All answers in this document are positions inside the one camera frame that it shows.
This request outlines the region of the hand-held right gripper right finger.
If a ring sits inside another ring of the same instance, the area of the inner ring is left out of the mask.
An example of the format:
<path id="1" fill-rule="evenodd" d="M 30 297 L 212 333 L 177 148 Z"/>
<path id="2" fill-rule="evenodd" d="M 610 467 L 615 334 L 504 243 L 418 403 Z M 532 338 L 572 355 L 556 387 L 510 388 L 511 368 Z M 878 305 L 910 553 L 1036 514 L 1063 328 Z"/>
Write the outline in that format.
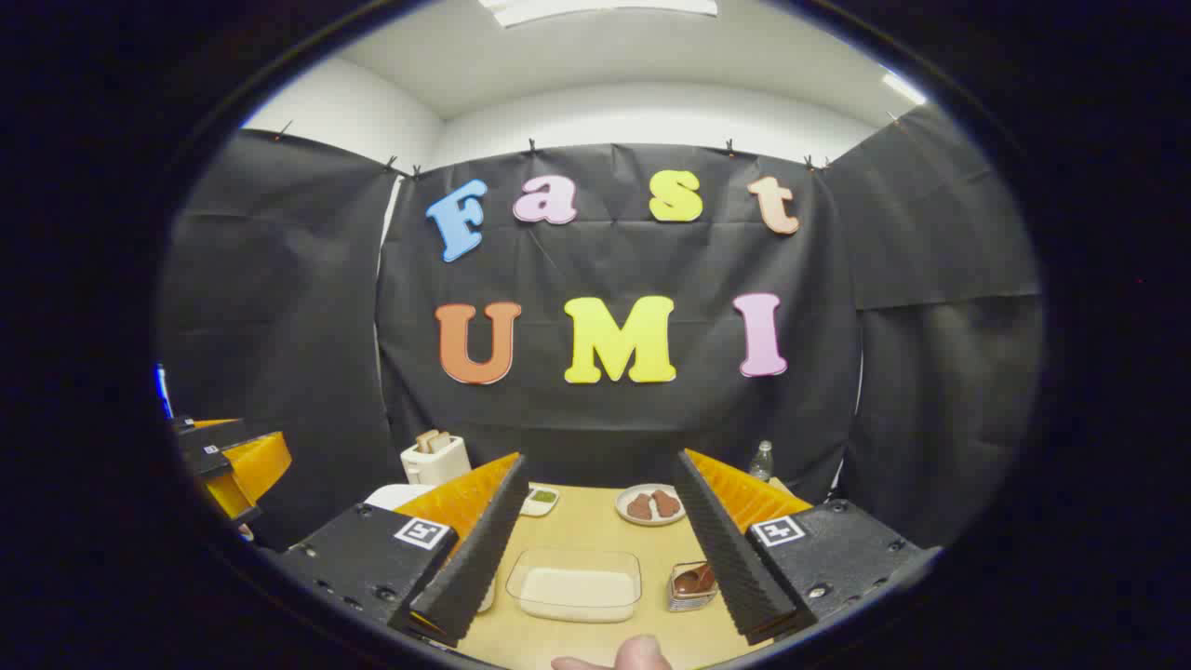
<path id="1" fill-rule="evenodd" d="M 919 547 L 859 505 L 821 505 L 686 449 L 673 487 L 740 635 L 749 644 L 834 624 L 909 586 L 940 547 Z"/>

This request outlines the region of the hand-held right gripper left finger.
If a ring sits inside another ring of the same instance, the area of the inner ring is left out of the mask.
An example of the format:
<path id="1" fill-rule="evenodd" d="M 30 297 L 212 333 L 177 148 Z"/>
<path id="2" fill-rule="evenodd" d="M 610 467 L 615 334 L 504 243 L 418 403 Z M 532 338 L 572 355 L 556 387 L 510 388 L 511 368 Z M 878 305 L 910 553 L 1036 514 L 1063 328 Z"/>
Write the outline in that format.
<path id="1" fill-rule="evenodd" d="M 526 458 L 509 453 L 395 509 L 354 505 L 275 563 L 353 618 L 455 649 L 529 491 Z"/>

